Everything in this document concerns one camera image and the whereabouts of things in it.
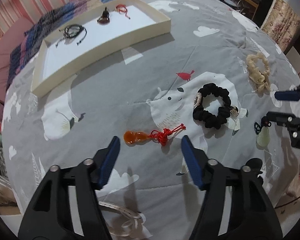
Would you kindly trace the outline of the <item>striped purple blue quilt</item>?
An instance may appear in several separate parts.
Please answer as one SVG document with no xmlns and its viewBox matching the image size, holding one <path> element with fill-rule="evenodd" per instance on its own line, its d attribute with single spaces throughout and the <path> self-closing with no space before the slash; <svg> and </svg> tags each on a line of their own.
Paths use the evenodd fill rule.
<svg viewBox="0 0 300 240">
<path fill-rule="evenodd" d="M 39 51 L 43 38 L 83 12 L 112 0 L 71 0 L 64 6 L 52 9 L 44 14 L 38 22 L 24 32 L 24 39 L 10 54 L 10 67 L 6 87 Z"/>
</svg>

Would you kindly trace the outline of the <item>black cord jade pendant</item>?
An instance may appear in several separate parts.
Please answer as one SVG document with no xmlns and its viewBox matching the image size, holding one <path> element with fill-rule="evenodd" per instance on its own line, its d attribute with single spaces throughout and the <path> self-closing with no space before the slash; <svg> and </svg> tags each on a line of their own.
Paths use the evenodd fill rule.
<svg viewBox="0 0 300 240">
<path fill-rule="evenodd" d="M 269 127 L 271 126 L 270 122 L 263 122 L 262 124 L 258 124 L 257 122 L 254 123 L 254 130 L 257 135 L 256 143 L 260 147 L 268 146 L 270 142 L 270 135 L 269 135 Z"/>
</svg>

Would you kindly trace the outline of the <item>white cardboard tray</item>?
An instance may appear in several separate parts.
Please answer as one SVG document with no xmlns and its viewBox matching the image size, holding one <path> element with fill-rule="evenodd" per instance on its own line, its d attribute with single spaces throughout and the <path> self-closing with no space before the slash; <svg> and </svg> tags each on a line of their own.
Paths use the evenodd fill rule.
<svg viewBox="0 0 300 240">
<path fill-rule="evenodd" d="M 108 24 L 97 19 L 105 7 Z M 171 19 L 141 0 L 112 0 L 71 19 L 85 29 L 71 42 L 59 29 L 42 40 L 31 92 L 41 98 L 73 74 L 121 49 L 171 31 Z"/>
</svg>

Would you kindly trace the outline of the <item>cream scrunchie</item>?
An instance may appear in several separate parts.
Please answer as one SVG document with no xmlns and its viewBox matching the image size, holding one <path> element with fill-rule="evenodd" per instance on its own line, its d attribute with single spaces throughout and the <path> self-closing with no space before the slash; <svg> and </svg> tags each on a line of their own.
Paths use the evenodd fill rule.
<svg viewBox="0 0 300 240">
<path fill-rule="evenodd" d="M 256 65 L 258 60 L 261 60 L 264 65 L 264 71 L 260 71 L 259 67 Z M 254 83 L 254 87 L 258 93 L 264 90 L 270 91 L 270 68 L 269 62 L 263 53 L 258 52 L 256 55 L 249 54 L 246 58 L 247 70 L 249 74 L 249 79 Z"/>
</svg>

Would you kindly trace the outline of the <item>orange gourd pendant red knot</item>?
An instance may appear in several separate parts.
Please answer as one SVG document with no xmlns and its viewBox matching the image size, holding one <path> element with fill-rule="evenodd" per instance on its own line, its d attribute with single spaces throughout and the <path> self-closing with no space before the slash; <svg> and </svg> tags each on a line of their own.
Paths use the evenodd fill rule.
<svg viewBox="0 0 300 240">
<path fill-rule="evenodd" d="M 166 146 L 171 136 L 185 129 L 186 126 L 184 124 L 180 124 L 174 129 L 164 128 L 162 131 L 153 130 L 149 134 L 145 132 L 126 131 L 123 135 L 123 139 L 125 143 L 130 145 L 142 143 L 147 140 L 153 140 L 159 143 L 161 146 Z"/>
</svg>

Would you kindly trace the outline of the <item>grey bear print blanket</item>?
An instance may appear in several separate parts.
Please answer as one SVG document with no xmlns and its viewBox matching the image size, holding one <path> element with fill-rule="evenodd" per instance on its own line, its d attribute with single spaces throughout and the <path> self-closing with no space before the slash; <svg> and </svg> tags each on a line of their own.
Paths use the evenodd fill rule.
<svg viewBox="0 0 300 240">
<path fill-rule="evenodd" d="M 273 205 L 287 201 L 298 174 L 300 150 L 289 134 L 270 128 L 266 147 L 256 143 L 254 123 L 269 111 L 300 116 L 300 102 L 279 102 L 275 92 L 300 83 L 280 47 L 261 29 L 218 0 L 145 0 L 172 22 L 171 32 L 119 50 L 73 75 L 49 94 L 31 93 L 37 59 L 31 59 L 10 85 L 4 107 L 3 145 L 8 177 L 21 212 L 50 166 L 75 166 L 126 131 L 186 129 L 166 146 L 154 141 L 121 151 L 99 200 L 140 214 L 133 221 L 106 210 L 116 231 L 132 229 L 132 239 L 188 239 L 204 193 L 192 183 L 181 138 L 225 166 L 239 168 L 250 158 L 263 161 L 263 187 Z M 270 91 L 256 91 L 246 58 L 264 54 Z M 220 129 L 192 117 L 200 88 L 215 83 L 230 92 L 238 117 Z"/>
</svg>

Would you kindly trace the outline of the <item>brown stone pendant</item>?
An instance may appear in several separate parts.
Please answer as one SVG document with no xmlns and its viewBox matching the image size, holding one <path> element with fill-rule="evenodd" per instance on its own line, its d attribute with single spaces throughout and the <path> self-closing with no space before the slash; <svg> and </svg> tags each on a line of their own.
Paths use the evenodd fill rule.
<svg viewBox="0 0 300 240">
<path fill-rule="evenodd" d="M 98 24 L 108 24 L 110 22 L 110 13 L 105 7 L 104 11 L 102 12 L 102 15 L 97 19 Z"/>
</svg>

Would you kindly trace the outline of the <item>black scrunchie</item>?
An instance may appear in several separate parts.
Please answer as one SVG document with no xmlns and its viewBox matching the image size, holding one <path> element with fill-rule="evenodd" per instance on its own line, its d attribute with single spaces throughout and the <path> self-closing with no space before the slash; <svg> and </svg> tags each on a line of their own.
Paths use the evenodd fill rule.
<svg viewBox="0 0 300 240">
<path fill-rule="evenodd" d="M 238 108 L 230 99 L 230 92 L 215 83 L 203 85 L 194 98 L 192 117 L 205 128 L 220 129 L 230 117 L 236 118 L 238 114 Z"/>
</svg>

